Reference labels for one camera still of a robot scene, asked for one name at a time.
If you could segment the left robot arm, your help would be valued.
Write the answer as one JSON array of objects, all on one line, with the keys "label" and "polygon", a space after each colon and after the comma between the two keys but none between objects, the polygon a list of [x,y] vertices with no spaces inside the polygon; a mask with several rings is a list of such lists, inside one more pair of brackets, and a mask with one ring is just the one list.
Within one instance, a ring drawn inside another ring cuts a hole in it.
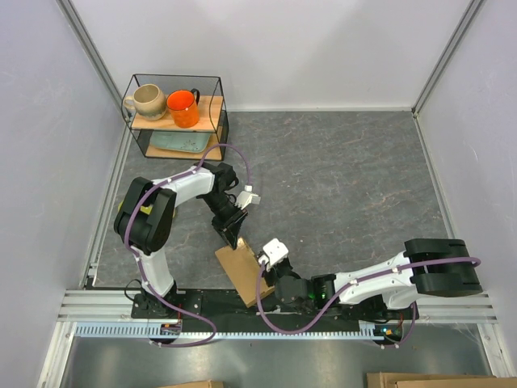
[{"label": "left robot arm", "polygon": [[201,199],[213,213],[212,227],[232,249],[237,248],[239,231],[247,216],[246,206],[257,199],[246,185],[237,196],[229,190],[239,183],[229,164],[203,163],[165,179],[135,178],[114,221],[114,231],[132,252],[141,270],[145,291],[154,293],[149,308],[160,318],[177,309],[175,287],[166,262],[164,246],[170,237],[174,211],[191,199]]}]

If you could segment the brown cardboard express box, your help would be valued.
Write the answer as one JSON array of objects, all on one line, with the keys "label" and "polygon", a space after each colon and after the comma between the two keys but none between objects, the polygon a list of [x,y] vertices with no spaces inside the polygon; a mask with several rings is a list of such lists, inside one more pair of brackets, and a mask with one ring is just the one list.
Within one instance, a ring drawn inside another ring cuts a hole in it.
[{"label": "brown cardboard express box", "polygon": [[215,255],[245,306],[254,306],[260,267],[248,243],[239,238],[235,249],[231,246],[222,247]]}]

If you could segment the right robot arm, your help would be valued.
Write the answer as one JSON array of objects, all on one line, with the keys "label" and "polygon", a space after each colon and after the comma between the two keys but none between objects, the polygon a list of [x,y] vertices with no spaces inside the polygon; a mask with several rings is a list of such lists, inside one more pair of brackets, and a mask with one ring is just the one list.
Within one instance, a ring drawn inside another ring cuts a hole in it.
[{"label": "right robot arm", "polygon": [[263,247],[258,263],[275,297],[303,314],[349,307],[373,313],[376,319],[404,311],[423,295],[467,297],[481,293],[473,258],[461,239],[414,238],[404,251],[353,272],[305,279],[293,271],[287,247],[278,239]]}]

